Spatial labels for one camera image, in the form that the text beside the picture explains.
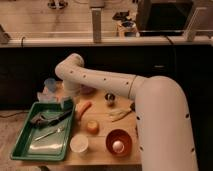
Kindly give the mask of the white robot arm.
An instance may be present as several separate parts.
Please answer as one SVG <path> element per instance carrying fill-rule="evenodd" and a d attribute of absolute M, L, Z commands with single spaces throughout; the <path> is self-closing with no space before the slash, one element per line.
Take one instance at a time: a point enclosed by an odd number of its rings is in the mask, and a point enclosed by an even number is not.
<path fill-rule="evenodd" d="M 76 53 L 55 74 L 69 96 L 86 85 L 135 102 L 142 171 L 199 171 L 187 99 L 176 81 L 86 69 Z"/>

